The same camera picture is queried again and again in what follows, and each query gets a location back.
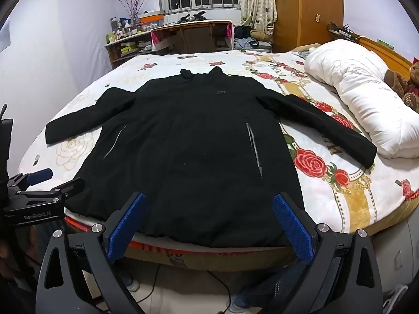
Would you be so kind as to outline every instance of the decorative branch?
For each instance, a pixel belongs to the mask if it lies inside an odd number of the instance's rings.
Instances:
[[[125,0],[125,3],[122,2],[122,0],[119,1],[128,12],[129,17],[131,18],[131,23],[135,22],[135,19],[137,18],[145,0]]]

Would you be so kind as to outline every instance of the jacket pocket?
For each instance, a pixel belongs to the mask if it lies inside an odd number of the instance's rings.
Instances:
[[[256,147],[256,141],[255,141],[255,136],[253,135],[253,131],[252,128],[250,127],[249,123],[246,123],[246,127],[247,127],[247,132],[249,133],[249,140],[250,140],[250,145],[252,147],[252,151],[255,155],[256,158],[256,163],[258,164],[258,168],[259,168],[259,173],[262,177],[262,166],[260,164],[260,160],[259,160],[259,155],[258,155],[258,149]]]
[[[120,130],[120,132],[118,133],[118,135],[117,135],[117,137],[116,137],[116,139],[115,139],[115,142],[114,142],[114,144],[112,145],[112,147],[111,147],[111,149],[108,151],[108,153],[105,155],[105,156],[103,156],[103,158],[102,159],[105,159],[106,158],[106,156],[108,155],[108,154],[110,154],[111,153],[111,151],[114,149],[114,147],[115,147],[115,145],[116,145],[116,143],[117,143],[117,141],[118,141],[118,138],[119,138],[119,135],[121,134],[121,132],[126,128],[126,126],[127,125],[125,125],[123,128],[122,128],[122,130]]]

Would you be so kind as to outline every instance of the wooden wardrobe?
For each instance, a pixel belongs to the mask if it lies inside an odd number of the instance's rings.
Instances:
[[[343,26],[343,0],[275,0],[278,20],[273,51],[287,52],[312,43],[326,43],[332,35],[328,23]]]

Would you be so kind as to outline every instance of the screw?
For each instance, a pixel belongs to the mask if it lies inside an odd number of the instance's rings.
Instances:
[[[361,237],[367,237],[367,232],[364,229],[359,229],[358,235]]]
[[[60,229],[56,230],[56,231],[52,234],[52,236],[54,236],[56,239],[57,239],[58,237],[60,237],[61,235],[62,235],[62,230],[60,230]]]
[[[102,229],[103,229],[103,226],[100,223],[97,223],[97,224],[92,226],[92,231],[93,232],[100,232]]]
[[[329,231],[329,226],[327,224],[320,223],[317,227],[321,232]]]

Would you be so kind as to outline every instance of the black jacket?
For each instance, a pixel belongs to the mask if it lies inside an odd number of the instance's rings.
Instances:
[[[281,246],[272,211],[286,191],[304,208],[277,117],[314,127],[366,167],[376,147],[295,95],[255,79],[209,74],[148,81],[136,92],[106,90],[95,105],[47,124],[54,143],[103,125],[77,173],[85,190],[67,201],[75,213],[106,220],[133,191],[147,197],[138,230],[211,247]]]

